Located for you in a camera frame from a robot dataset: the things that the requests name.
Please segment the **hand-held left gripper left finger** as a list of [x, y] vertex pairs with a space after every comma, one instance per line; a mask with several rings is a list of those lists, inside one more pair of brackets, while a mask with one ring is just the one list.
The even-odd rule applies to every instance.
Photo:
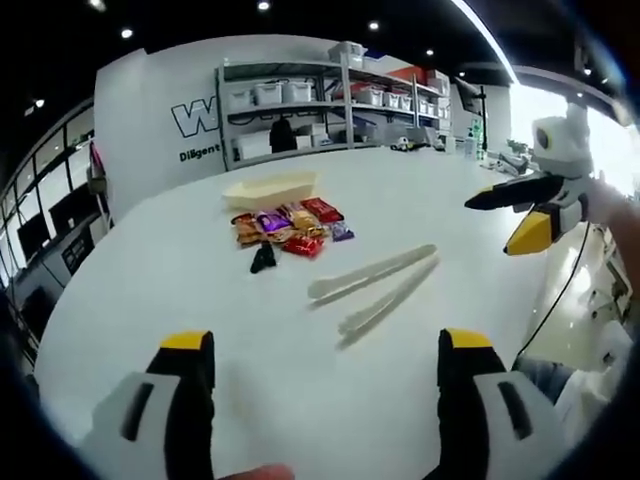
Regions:
[[95, 407], [80, 452], [102, 479], [212, 479], [215, 384], [210, 331], [167, 337]]

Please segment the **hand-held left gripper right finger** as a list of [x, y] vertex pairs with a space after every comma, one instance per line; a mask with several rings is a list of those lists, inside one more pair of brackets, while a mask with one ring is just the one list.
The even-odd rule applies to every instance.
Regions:
[[569, 450], [550, 400], [480, 333], [440, 331], [437, 386], [440, 456], [430, 479], [544, 479]]

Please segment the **person's right hand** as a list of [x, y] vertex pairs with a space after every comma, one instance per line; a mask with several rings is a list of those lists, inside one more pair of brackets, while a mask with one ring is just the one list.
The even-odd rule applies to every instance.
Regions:
[[607, 227], [639, 224], [639, 205], [607, 183], [603, 176], [588, 179], [586, 195], [588, 221]]

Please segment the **person's left hand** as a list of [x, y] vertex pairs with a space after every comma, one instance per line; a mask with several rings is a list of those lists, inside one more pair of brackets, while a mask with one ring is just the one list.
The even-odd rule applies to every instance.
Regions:
[[269, 464], [235, 473], [221, 480], [294, 480], [293, 471], [284, 464]]

